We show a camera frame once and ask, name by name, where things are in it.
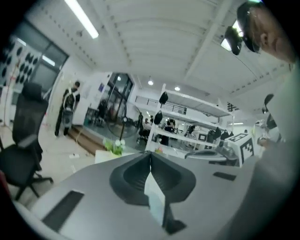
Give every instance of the fluorescent light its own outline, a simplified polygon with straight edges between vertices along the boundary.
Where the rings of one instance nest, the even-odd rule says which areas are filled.
[[[228,43],[228,41],[227,41],[226,38],[221,43],[221,46],[224,47],[226,50],[231,51],[231,47],[230,47],[230,45],[229,45],[229,43]]]
[[[99,36],[99,33],[97,32],[93,24],[90,22],[88,16],[85,14],[79,3],[76,0],[65,0],[65,2],[75,14],[75,16],[78,18],[78,20],[82,23],[84,28],[91,35],[92,39],[97,38]]]
[[[243,125],[244,123],[243,122],[236,122],[234,123],[234,125]]]
[[[232,27],[238,31],[240,37],[244,36],[244,33],[242,32],[242,29],[240,28],[238,21],[235,21]]]
[[[26,43],[25,43],[23,40],[17,38],[17,41],[18,41],[19,43],[23,44],[24,46],[26,46]]]
[[[42,56],[42,59],[52,65],[53,67],[55,66],[55,62],[52,61],[50,58],[47,58],[45,55]]]

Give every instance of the wooden platform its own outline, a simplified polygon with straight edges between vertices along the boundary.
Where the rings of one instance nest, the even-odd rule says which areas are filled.
[[[103,139],[93,135],[82,126],[72,126],[68,135],[90,154],[95,155],[96,150],[105,150],[102,144]]]

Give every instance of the ceiling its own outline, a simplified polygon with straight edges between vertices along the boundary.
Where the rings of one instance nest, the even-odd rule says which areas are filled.
[[[221,47],[226,27],[233,25],[245,0],[77,1],[99,32],[96,39],[62,0],[42,0],[26,17],[91,68],[135,75],[143,87],[149,87],[151,76],[153,88],[167,82],[202,99],[223,98],[253,112],[262,102],[249,104],[257,97],[246,93],[289,71],[267,54],[243,47],[234,56]]]

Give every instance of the green plant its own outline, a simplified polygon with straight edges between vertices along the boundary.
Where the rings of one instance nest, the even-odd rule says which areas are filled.
[[[125,149],[125,140],[116,140],[112,143],[111,141],[104,139],[103,144],[107,151],[116,155],[122,155],[122,151]]]

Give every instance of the black office chair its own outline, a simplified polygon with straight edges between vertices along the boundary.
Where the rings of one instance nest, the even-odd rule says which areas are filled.
[[[38,143],[38,132],[46,113],[48,103],[42,99],[42,88],[36,83],[24,85],[19,95],[14,127],[13,140],[15,144],[3,148],[0,145],[0,170],[4,172],[7,182],[19,187],[15,197],[18,200],[26,187],[30,187],[33,193],[39,197],[32,184],[35,182],[50,181],[52,178],[38,178],[33,175],[36,171],[42,170],[42,148]]]

